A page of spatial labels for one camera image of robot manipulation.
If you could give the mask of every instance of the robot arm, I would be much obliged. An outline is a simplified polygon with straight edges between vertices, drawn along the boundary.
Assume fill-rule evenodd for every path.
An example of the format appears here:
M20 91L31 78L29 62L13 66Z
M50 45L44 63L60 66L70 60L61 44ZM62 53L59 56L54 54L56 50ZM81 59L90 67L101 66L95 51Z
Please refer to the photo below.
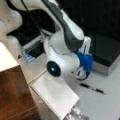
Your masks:
M26 10L26 7L28 10L44 10L59 26L60 30L47 37L44 41L44 48L48 58L47 70L52 76L64 76L77 71L80 67L84 67L89 61L90 64L92 63L92 59L89 60L88 57L78 51L82 48L85 40L83 31L67 16L55 0L10 1L20 10Z
M11 0L21 10L42 9L48 13L60 30L51 36L51 45L59 54L81 48L84 41L83 31L66 15L55 0Z

